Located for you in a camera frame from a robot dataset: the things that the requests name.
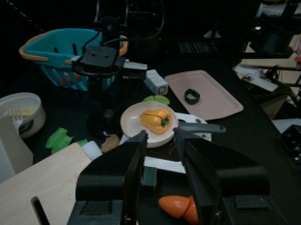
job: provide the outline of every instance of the white bowl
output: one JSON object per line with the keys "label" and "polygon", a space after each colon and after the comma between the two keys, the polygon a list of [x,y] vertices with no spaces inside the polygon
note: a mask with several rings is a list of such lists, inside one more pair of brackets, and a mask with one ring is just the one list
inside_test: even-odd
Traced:
{"label": "white bowl", "polygon": [[0,116],[8,109],[31,109],[32,114],[24,117],[20,126],[20,137],[24,139],[32,136],[43,127],[46,114],[42,99],[30,92],[20,92],[0,98]]}
{"label": "white bowl", "polygon": [[[157,110],[157,109],[168,109],[170,111],[170,127],[168,131],[164,134],[154,134],[149,128],[146,128],[141,124],[141,114],[146,110]],[[127,108],[122,115],[122,131],[123,133],[129,136],[133,137],[135,136],[141,130],[145,130],[149,135],[149,140],[147,140],[147,148],[156,148],[166,144],[173,136],[174,136],[174,131],[173,128],[178,127],[178,118],[176,115],[176,112],[172,110],[170,107],[168,107],[165,104],[160,102],[141,102],[131,107]]]}

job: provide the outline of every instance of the pink tray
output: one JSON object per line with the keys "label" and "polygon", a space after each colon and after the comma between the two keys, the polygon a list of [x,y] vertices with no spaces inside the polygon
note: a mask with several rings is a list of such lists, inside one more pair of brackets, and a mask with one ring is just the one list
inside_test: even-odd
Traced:
{"label": "pink tray", "polygon": [[[190,114],[204,120],[224,118],[242,111],[242,104],[204,70],[169,75],[165,80]],[[200,102],[196,105],[189,105],[185,101],[188,89],[200,93]]]}

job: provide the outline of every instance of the white plate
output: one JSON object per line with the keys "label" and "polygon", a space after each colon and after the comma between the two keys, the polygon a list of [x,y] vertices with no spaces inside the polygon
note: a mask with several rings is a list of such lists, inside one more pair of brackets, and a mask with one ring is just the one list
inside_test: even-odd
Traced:
{"label": "white plate", "polygon": [[[168,109],[172,114],[170,127],[164,134],[154,134],[149,130],[149,128],[146,128],[141,124],[141,114],[147,110],[157,110],[157,109]],[[174,127],[178,127],[178,119],[177,119],[176,112],[165,104],[156,102],[156,101],[141,102],[141,103],[133,105],[131,107],[127,108],[127,110],[125,111],[125,113],[122,115],[122,131],[123,131],[123,133],[129,137],[133,137],[142,130],[146,130],[147,135],[149,135],[147,148],[160,147],[172,140],[172,138],[174,136],[174,131],[173,131]]]}
{"label": "white plate", "polygon": [[[197,117],[196,115],[178,113],[176,112],[178,120],[184,120],[190,123],[197,123],[197,119],[201,120],[202,123],[208,123],[202,118]],[[202,136],[206,140],[212,141],[212,134],[208,133],[198,133],[200,136]],[[125,134],[122,136],[121,144],[123,144],[129,140],[129,136]],[[145,166],[156,167],[157,169],[165,170],[165,171],[173,171],[178,173],[186,173],[185,168],[182,166],[182,162],[172,161],[166,159],[160,159],[156,157],[146,156],[145,158]]]}

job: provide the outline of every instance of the green object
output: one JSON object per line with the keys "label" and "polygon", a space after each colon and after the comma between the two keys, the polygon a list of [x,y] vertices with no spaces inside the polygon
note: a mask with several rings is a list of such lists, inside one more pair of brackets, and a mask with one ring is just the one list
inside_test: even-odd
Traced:
{"label": "green object", "polygon": [[61,151],[63,148],[66,148],[71,144],[73,137],[66,135],[63,139],[58,140],[53,147],[53,154]]}
{"label": "green object", "polygon": [[162,95],[150,95],[149,97],[143,99],[143,102],[152,102],[152,101],[157,101],[165,105],[170,104],[170,100]]}
{"label": "green object", "polygon": [[46,147],[48,149],[51,149],[54,147],[54,145],[57,144],[57,142],[59,142],[65,138],[66,135],[67,135],[67,130],[65,128],[59,128],[50,136],[47,143],[46,143]]}
{"label": "green object", "polygon": [[82,145],[85,145],[87,142],[89,142],[89,140],[87,140],[87,139],[83,139],[83,140],[78,141],[78,144],[82,146]]}

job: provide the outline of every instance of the cable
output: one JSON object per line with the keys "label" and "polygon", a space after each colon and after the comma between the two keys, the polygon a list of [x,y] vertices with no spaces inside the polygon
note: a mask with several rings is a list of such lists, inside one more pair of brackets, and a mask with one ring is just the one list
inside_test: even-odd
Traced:
{"label": "cable", "polygon": [[109,46],[109,44],[111,44],[113,42],[117,42],[117,41],[145,41],[145,40],[152,40],[153,38],[156,38],[160,34],[161,34],[161,31],[164,29],[164,26],[165,26],[165,5],[164,5],[164,2],[161,0],[161,10],[162,10],[162,21],[161,21],[161,28],[160,30],[147,38],[142,38],[142,39],[125,39],[125,38],[121,38],[121,39],[113,39],[113,40],[109,40],[103,45],[105,46]]}

